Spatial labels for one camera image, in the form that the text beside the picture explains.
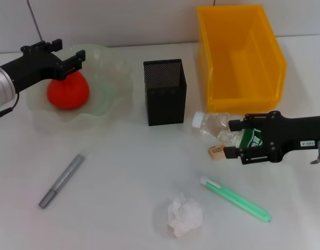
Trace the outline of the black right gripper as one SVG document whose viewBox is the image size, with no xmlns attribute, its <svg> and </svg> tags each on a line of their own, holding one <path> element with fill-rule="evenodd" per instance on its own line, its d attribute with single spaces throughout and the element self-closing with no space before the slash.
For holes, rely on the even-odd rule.
<svg viewBox="0 0 320 250">
<path fill-rule="evenodd" d="M 279 111 L 265 114 L 246 114 L 243 120 L 230 120 L 230 131 L 259 129 L 263 146 L 224 147 L 227 159 L 240 158 L 243 165 L 269 161 L 281 162 L 290 151 L 317 149 L 320 163 L 320 116 L 286 118 Z"/>
</svg>

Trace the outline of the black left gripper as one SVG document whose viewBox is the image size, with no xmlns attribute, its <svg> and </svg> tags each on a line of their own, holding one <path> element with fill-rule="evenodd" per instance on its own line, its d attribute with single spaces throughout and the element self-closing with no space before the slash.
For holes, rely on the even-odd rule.
<svg viewBox="0 0 320 250">
<path fill-rule="evenodd" d="M 11 78 L 16 92 L 21 92 L 42 80 L 64 80 L 67 76 L 82 69 L 85 50 L 80 50 L 65 60 L 51 53 L 62 48 L 61 39 L 56 39 L 51 43 L 40 41 L 30 46 L 23 46 L 20 50 L 24 55 L 1 65 L 1 68 Z"/>
</svg>

